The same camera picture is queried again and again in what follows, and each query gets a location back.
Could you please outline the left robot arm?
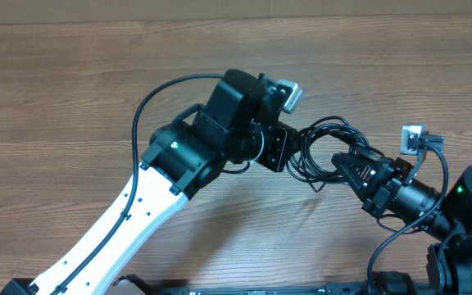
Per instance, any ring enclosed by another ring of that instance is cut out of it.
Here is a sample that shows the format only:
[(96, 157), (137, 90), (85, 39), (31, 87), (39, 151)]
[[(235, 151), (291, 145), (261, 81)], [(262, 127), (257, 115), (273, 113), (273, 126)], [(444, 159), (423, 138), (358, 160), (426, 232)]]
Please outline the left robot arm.
[(293, 154), (293, 128), (281, 123), (302, 98), (286, 79), (228, 70), (206, 104), (154, 132), (133, 154), (133, 174), (118, 198), (57, 263), (33, 279), (12, 279), (5, 294), (103, 294), (148, 238), (227, 163), (280, 172)]

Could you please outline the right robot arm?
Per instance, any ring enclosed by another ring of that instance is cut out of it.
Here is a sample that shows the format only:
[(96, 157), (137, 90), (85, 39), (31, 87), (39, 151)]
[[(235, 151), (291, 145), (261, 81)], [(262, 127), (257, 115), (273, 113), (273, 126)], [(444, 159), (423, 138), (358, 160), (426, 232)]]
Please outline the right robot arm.
[(397, 158), (364, 158), (337, 153), (332, 162), (376, 220), (396, 217), (437, 239), (429, 246), (428, 287), (408, 275), (375, 272), (375, 287), (385, 294), (472, 294), (472, 166), (448, 192), (412, 178), (412, 164)]

